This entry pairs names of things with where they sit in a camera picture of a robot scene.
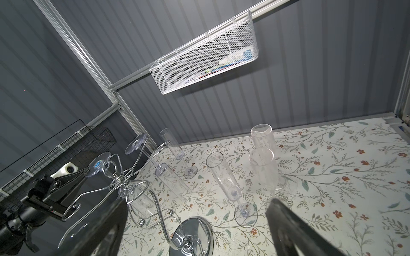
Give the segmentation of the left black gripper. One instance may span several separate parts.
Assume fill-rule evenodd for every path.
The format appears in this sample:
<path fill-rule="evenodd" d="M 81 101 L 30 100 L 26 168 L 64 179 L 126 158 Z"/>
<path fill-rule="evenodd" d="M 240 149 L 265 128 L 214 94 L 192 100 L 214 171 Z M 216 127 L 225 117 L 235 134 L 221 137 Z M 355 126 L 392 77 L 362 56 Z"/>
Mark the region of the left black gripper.
<path fill-rule="evenodd" d="M 62 175 L 36 178 L 21 200 L 19 219 L 25 223 L 43 223 L 48 217 L 62 221 L 63 214 L 76 198 L 90 168 Z"/>

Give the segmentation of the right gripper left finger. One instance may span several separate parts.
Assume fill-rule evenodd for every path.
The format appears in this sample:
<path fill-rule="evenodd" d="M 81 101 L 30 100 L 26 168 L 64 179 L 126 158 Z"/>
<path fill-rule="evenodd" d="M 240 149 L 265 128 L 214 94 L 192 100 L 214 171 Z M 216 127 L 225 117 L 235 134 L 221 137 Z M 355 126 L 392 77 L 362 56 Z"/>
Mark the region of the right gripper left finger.
<path fill-rule="evenodd" d="M 98 219 L 49 253 L 50 256 L 116 256 L 128 218 L 124 199 L 114 202 Z"/>

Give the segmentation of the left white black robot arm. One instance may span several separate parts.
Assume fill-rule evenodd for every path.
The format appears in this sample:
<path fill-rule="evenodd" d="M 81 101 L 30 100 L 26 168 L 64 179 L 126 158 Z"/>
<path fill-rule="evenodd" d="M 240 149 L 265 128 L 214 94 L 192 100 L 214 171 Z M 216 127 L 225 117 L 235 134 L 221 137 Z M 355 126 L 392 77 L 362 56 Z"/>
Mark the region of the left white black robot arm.
<path fill-rule="evenodd" d="M 32 241 L 33 231 L 49 217 L 66 221 L 79 210 L 73 203 L 89 171 L 86 167 L 76 173 L 57 178 L 43 176 L 32 182 L 18 210 L 1 217 L 1 255 L 15 256 L 23 245 L 37 253 L 40 249 Z"/>

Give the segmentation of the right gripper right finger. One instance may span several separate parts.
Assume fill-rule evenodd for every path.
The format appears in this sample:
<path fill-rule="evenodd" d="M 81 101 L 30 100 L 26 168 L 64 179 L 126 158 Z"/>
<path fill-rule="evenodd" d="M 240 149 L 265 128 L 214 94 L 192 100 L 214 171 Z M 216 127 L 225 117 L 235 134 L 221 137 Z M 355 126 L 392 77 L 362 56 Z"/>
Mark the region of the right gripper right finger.
<path fill-rule="evenodd" d="M 343 255 L 277 198 L 270 200 L 266 219 L 279 256 L 297 256 L 299 251 L 305 256 Z"/>

